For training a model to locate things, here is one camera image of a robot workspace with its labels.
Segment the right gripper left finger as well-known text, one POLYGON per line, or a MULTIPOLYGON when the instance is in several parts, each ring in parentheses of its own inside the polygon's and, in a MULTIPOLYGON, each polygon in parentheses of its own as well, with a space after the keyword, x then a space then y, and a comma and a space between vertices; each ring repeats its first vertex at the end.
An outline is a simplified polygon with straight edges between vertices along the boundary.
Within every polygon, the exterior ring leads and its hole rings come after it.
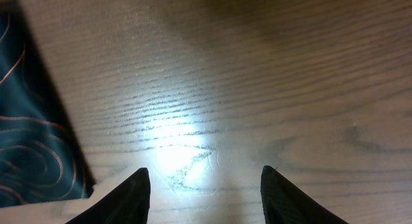
POLYGON ((146 224, 150 193, 149 171, 140 168, 68 224, 146 224))

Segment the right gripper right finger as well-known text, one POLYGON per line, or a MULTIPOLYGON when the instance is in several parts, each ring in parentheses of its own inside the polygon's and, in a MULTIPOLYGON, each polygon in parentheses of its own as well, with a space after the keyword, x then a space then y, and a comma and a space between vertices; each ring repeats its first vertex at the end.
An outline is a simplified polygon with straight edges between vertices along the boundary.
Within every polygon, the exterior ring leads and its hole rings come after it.
POLYGON ((260 191, 266 224, 347 224, 269 165, 263 167, 260 191))

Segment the black printed cycling jersey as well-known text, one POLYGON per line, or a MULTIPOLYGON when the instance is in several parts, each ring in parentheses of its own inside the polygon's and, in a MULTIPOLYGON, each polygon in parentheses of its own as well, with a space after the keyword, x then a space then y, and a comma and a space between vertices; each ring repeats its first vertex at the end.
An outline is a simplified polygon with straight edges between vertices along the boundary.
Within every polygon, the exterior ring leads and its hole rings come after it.
POLYGON ((1 1, 1 207, 89 198, 94 184, 21 5, 1 1))

